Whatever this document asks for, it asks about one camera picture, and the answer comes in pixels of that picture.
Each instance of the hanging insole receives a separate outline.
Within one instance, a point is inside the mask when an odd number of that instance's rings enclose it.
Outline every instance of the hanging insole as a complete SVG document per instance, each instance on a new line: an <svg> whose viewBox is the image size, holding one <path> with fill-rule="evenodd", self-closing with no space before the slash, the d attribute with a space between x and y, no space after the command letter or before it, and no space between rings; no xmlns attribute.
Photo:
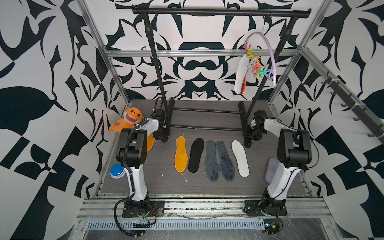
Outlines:
<svg viewBox="0 0 384 240"><path fill-rule="evenodd" d="M183 136L176 138L175 168L178 172L183 172L187 166L188 155L185 149L185 138Z"/></svg>
<svg viewBox="0 0 384 240"><path fill-rule="evenodd" d="M247 57L246 54L244 54L240 59L239 66L237 68L237 73L236 73L235 93L237 94L240 94L242 91L244 77L248 71L248 68L247 68L248 63L249 63L249 58Z"/></svg>
<svg viewBox="0 0 384 240"><path fill-rule="evenodd" d="M216 146L214 141L207 141L205 147L205 172L211 182L218 180L220 168L216 160Z"/></svg>
<svg viewBox="0 0 384 240"><path fill-rule="evenodd" d="M216 149L220 157L220 170L227 182L232 182L235 178L235 168L228 155L227 147L223 141L216 142Z"/></svg>
<svg viewBox="0 0 384 240"><path fill-rule="evenodd" d="M192 143L191 154L189 155L188 170L190 172L197 172L200 165L201 154L204 150L204 140L202 138L196 139Z"/></svg>
<svg viewBox="0 0 384 240"><path fill-rule="evenodd" d="M245 150L243 145L237 140L232 142L232 152L236 157L237 167L239 169L240 176L248 177L249 168L247 162L247 156L245 155Z"/></svg>

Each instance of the plastic sheet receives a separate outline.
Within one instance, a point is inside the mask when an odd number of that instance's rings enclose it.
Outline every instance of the plastic sheet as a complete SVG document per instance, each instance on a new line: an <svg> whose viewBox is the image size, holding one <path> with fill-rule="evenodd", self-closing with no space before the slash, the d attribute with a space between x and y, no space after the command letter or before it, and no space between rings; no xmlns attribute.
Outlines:
<svg viewBox="0 0 384 240"><path fill-rule="evenodd" d="M231 229L231 230L148 230L143 236L136 239L166 239L166 240L199 240L199 239L241 239L241 240L323 240L328 239L321 219L319 218L292 218L283 219L283 229L271 236L260 230ZM119 230L86 230L85 240L123 240L135 239L125 236Z"/></svg>

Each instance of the black cable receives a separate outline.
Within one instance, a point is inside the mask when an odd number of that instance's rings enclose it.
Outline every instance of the black cable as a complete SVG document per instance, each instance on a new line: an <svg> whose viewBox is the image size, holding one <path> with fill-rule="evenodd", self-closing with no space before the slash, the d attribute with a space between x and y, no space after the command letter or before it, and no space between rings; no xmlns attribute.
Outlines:
<svg viewBox="0 0 384 240"><path fill-rule="evenodd" d="M129 144L131 143L131 141L132 141L132 139L133 139L134 131L135 131L138 127L140 127L140 124L144 124L144 123L146 123L147 121L148 121L148 120L145 119L145 120L141 121L139 124L137 124L135 127L133 127L133 128L131 129L131 131L129 132L128 137L127 137L127 142L126 142L125 149L124 149L124 154L123 154L123 161L122 161L122 163L123 163L124 168L126 168L127 171L129 172L129 178L130 178L130 180L131 180L131 188L132 188L132 192L133 192L133 194L132 194L131 196L127 197L127 198L124 198L124 199L121 199L121 200L117 201L116 204L115 204L115 207L113 208L113 217L114 217L114 219L115 219L116 226L118 227L118 229L119 229L122 233L124 233L125 235L130 236L130 237L139 237L139 236L142 236L142 235L137 235L137 234L133 234L133 233L129 233L129 232L125 231L125 230L120 226L120 224L119 224L118 217L117 217L117 214L116 214L116 210L117 210L117 207L118 207L118 205L119 205L120 203L131 200L131 199L133 198L133 196L135 195L135 184L134 184L134 182L133 182L132 171L131 171L131 169L130 169L130 168L128 167L128 165L127 165L127 151L128 151Z"/></svg>
<svg viewBox="0 0 384 240"><path fill-rule="evenodd" d="M317 163L319 163L320 153L319 153L319 149L317 149L317 147L316 147L315 143L313 142L313 140L312 140L311 138L310 138L310 140L311 140L311 142L313 143L313 145L314 145L314 147L316 148L316 151L317 151L317 161L316 161L316 163L312 166L312 167L314 167L314 166L317 165Z"/></svg>
<svg viewBox="0 0 384 240"><path fill-rule="evenodd" d="M161 99L161 104L160 104L159 109L161 109L161 108L163 107L163 102L164 102L163 98L162 98L162 97L158 97L158 98L156 98L156 100L155 100L155 106L153 107L153 112L152 112L152 114L151 114L150 116L153 116L153 115L155 114L155 111L156 111L156 109L157 109L157 101L158 101L159 99Z"/></svg>
<svg viewBox="0 0 384 240"><path fill-rule="evenodd" d="M272 214L272 213L268 213L269 215L272 215L272 216L274 216L274 217L276 217L276 219L278 219L278 221L279 221L279 230L277 231L277 233L278 232L281 232L281 230L283 229L283 221L278 217L278 215L276 214Z"/></svg>
<svg viewBox="0 0 384 240"><path fill-rule="evenodd" d="M155 220L154 222L148 222L148 224L139 224L139 223L134 223L133 226L134 227L149 227L149 226L152 226L156 223L156 217L153 216L153 219Z"/></svg>
<svg viewBox="0 0 384 240"><path fill-rule="evenodd" d="M137 234L133 234L133 233L129 233L127 231L125 231L119 224L119 221L118 221L118 217L117 217L117 214L116 214L116 210L117 210L117 207L120 203L122 202L126 202L126 201L129 201L133 198L133 196L135 195L135 193L133 193L131 196L127 197L127 198L124 198L124 199L121 199L121 200L118 200L115 204L115 207L113 208L113 218L115 219L115 223L116 223L116 226L118 227L118 229L124 233L125 235L127 236L130 236L130 237L139 237L141 235L137 235Z"/></svg>
<svg viewBox="0 0 384 240"><path fill-rule="evenodd" d="M287 184L285 185L283 191L281 193L279 193L277 196L274 197L274 199L276 199L278 196L280 196L284 191L285 189L287 188L288 184L289 184L289 180L291 179L292 175L293 175L293 172L296 171L296 170L301 170L300 168L296 168L294 169L292 172L291 172L291 175L289 176L288 178L288 181L287 181Z"/></svg>
<svg viewBox="0 0 384 240"><path fill-rule="evenodd" d="M262 210L263 208L264 207L262 207L262 206L257 207L257 209L260 209L260 210ZM248 213L250 213L250 212L252 212L254 210L255 209L252 208L252 206L250 204L245 204L244 207L243 207L243 212L246 213L246 214L248 214ZM263 209L262 211L265 212L266 214L272 215L272 216L274 216L274 217L276 217L278 219L278 221L279 221L279 230L276 233L280 232L283 229L283 221L277 216L277 214L273 214L271 212L267 212L265 209Z"/></svg>

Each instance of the rack base leg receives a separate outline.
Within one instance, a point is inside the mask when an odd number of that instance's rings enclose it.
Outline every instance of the rack base leg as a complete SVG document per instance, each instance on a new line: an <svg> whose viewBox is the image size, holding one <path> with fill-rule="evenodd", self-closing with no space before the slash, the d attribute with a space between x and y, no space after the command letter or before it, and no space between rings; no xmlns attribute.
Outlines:
<svg viewBox="0 0 384 240"><path fill-rule="evenodd" d="M241 128L243 129L244 146L246 148L250 148L252 146L252 140L246 134L248 121L245 118L246 112L245 112L244 102L239 102L238 107L239 107L239 111L241 112L240 113L240 122L241 122Z"/></svg>
<svg viewBox="0 0 384 240"><path fill-rule="evenodd" d="M168 102L168 117L166 118L166 129L165 129L165 138L161 139L162 142L167 142L168 141L168 138L169 138L169 135L170 135L170 123L172 121L172 113L173 113L173 110L171 108L173 108L175 106L175 99L174 98L170 98L169 99L169 102Z"/></svg>

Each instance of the shoe insole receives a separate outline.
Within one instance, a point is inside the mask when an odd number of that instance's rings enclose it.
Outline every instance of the shoe insole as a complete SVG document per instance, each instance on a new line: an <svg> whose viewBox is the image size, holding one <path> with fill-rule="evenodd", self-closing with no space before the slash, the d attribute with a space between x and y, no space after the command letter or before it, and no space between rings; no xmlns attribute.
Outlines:
<svg viewBox="0 0 384 240"><path fill-rule="evenodd" d="M197 172L200 165L201 154L204 150L204 140L202 138L196 139L192 143L191 154L189 155L188 170L190 172Z"/></svg>
<svg viewBox="0 0 384 240"><path fill-rule="evenodd" d="M245 155L245 150L243 145L237 140L232 142L232 152L236 157L237 167L239 169L240 176L248 177L249 168L247 162L247 156Z"/></svg>
<svg viewBox="0 0 384 240"><path fill-rule="evenodd" d="M237 94L240 94L242 91L244 77L248 71L248 68L247 68L248 63L249 63L249 58L247 57L246 54L244 54L239 61L239 65L238 65L237 73L236 73L234 90L235 90L235 93L237 93Z"/></svg>
<svg viewBox="0 0 384 240"><path fill-rule="evenodd" d="M275 177L275 173L277 172L277 167L279 166L279 160L274 157L268 159L268 165L265 172L264 180L266 183L271 184L273 178Z"/></svg>
<svg viewBox="0 0 384 240"><path fill-rule="evenodd" d="M185 149L185 138L183 136L176 138L175 168L178 172L183 172L187 166L188 155Z"/></svg>
<svg viewBox="0 0 384 240"><path fill-rule="evenodd" d="M220 157L220 170L227 182L232 182L235 178L235 168L228 155L227 147L223 141L216 142L216 149Z"/></svg>
<svg viewBox="0 0 384 240"><path fill-rule="evenodd" d="M211 182L216 182L218 180L220 168L216 160L215 142L209 140L205 145L205 173Z"/></svg>
<svg viewBox="0 0 384 240"><path fill-rule="evenodd" d="M153 133L151 133L147 137L147 151L152 149L154 143L155 143L155 138L153 137Z"/></svg>

